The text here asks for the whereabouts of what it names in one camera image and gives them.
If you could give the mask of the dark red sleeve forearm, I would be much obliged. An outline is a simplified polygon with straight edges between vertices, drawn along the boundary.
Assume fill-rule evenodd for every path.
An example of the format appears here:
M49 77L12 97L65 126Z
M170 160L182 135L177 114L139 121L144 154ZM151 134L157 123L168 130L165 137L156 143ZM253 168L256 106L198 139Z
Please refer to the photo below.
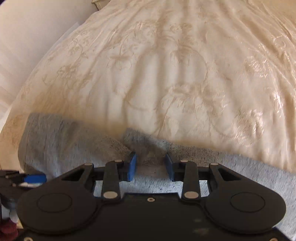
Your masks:
M12 241L18 236L16 224L10 219L1 221L0 238L1 241Z

